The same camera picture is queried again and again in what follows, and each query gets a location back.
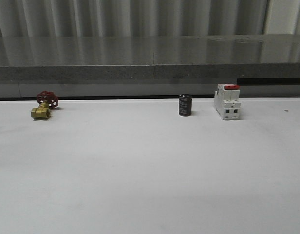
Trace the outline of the black cylindrical capacitor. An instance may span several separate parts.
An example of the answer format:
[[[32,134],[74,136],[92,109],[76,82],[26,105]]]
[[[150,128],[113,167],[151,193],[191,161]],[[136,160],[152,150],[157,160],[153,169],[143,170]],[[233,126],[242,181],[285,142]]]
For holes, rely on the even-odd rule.
[[[180,94],[178,112],[180,116],[190,116],[192,110],[192,95]]]

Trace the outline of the brass valve red handwheel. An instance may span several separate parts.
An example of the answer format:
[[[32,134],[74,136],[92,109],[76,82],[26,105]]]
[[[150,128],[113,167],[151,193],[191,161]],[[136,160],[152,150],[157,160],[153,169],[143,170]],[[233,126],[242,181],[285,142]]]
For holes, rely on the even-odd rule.
[[[58,97],[50,91],[42,91],[36,96],[39,106],[31,110],[31,118],[34,120],[48,120],[51,110],[58,106]]]

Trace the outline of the grey stone ledge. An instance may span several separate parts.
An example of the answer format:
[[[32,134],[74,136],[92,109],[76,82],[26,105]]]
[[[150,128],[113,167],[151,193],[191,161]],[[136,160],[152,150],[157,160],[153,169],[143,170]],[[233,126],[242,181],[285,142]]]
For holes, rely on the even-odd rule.
[[[300,35],[0,37],[0,99],[300,96]]]

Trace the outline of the white circuit breaker red switch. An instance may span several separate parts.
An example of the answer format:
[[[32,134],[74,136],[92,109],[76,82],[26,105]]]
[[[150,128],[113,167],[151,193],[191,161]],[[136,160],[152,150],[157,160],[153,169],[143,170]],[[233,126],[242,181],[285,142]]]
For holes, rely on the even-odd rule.
[[[236,84],[218,84],[214,94],[214,108],[222,120],[238,120],[241,102],[240,87]]]

